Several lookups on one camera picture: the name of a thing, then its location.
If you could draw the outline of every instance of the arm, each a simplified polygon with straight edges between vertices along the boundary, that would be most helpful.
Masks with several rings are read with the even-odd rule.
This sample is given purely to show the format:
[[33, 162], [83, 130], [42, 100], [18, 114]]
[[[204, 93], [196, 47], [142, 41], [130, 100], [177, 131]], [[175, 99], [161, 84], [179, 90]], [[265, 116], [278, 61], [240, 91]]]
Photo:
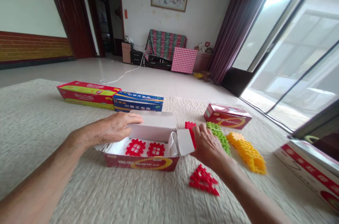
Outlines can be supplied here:
[[73, 131], [60, 147], [0, 202], [0, 223], [48, 223], [81, 155], [94, 145], [121, 141], [140, 115], [116, 113]]
[[192, 156], [211, 168], [235, 195], [251, 223], [290, 223], [283, 211], [259, 191], [223, 150], [219, 139], [205, 124], [193, 128], [197, 149]]

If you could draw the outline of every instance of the brick wall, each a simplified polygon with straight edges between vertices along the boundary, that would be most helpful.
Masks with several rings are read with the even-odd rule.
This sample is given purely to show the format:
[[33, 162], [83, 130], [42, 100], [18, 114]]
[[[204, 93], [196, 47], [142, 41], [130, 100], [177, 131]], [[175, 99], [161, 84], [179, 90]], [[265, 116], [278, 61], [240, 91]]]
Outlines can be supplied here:
[[73, 56], [67, 38], [0, 31], [0, 62]]

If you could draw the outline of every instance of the plastic interlocking toy piece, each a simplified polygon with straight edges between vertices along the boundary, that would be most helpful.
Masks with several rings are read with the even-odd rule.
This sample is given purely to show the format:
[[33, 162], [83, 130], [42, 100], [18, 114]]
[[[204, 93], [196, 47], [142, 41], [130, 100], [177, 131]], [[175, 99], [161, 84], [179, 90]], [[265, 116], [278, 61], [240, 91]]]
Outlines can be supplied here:
[[163, 144], [160, 143], [150, 143], [147, 156], [154, 157], [154, 156], [163, 156], [165, 153], [165, 147]]
[[213, 188], [213, 184], [218, 184], [218, 181], [211, 177], [211, 174], [208, 173], [201, 164], [194, 171], [193, 175], [191, 175], [190, 179], [190, 187], [206, 191], [215, 196], [219, 196], [219, 192], [216, 190], [216, 188]]
[[227, 135], [227, 139], [238, 150], [240, 157], [252, 172], [261, 175], [267, 173], [264, 158], [252, 146], [251, 142], [246, 141], [241, 134], [236, 132]]
[[230, 145], [228, 144], [225, 135], [222, 133], [220, 126], [216, 123], [207, 122], [207, 128], [212, 131], [213, 135], [218, 137], [225, 152], [231, 156]]
[[141, 156], [146, 148], [146, 142], [143, 142], [139, 139], [132, 139], [129, 143], [128, 147], [126, 148], [126, 155], [129, 156]]
[[197, 126], [197, 124], [196, 123], [192, 123], [192, 122], [185, 122], [185, 129], [189, 129], [190, 130], [193, 146], [194, 146], [194, 149], [196, 149], [197, 148], [197, 144], [195, 143], [194, 132], [192, 130], [192, 128], [194, 126]]
[[197, 126], [197, 124], [192, 122], [185, 122], [185, 129], [190, 129], [193, 128], [194, 126]]

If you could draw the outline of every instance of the doorway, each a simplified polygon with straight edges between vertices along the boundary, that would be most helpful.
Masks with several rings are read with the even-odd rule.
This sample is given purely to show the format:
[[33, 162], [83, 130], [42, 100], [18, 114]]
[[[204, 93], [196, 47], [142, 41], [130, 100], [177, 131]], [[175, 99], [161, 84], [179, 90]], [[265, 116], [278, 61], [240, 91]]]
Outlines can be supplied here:
[[339, 99], [338, 0], [266, 0], [224, 84], [293, 133]]
[[94, 44], [81, 0], [54, 0], [54, 2], [75, 58], [94, 57]]
[[121, 0], [88, 0], [101, 57], [122, 56], [124, 22]]

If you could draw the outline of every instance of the red box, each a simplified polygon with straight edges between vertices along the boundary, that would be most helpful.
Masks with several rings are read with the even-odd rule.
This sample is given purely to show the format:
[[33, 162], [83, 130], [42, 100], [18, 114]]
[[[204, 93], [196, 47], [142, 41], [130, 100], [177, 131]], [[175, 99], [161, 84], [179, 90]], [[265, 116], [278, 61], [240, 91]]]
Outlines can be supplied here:
[[238, 108], [209, 104], [204, 118], [220, 126], [242, 129], [252, 119], [247, 111]]
[[[190, 130], [177, 129], [172, 113], [140, 110], [131, 110], [131, 113], [142, 115], [144, 122], [130, 124], [132, 132], [129, 137], [119, 142], [95, 146], [96, 150], [104, 154], [108, 167], [174, 171], [181, 156], [195, 151]], [[130, 156], [126, 152], [133, 139], [144, 143], [141, 156]], [[162, 156], [148, 154], [150, 143], [163, 144]]]
[[275, 155], [333, 210], [339, 213], [338, 162], [308, 142], [290, 140]]
[[73, 81], [57, 86], [65, 102], [114, 110], [113, 96], [120, 88]]

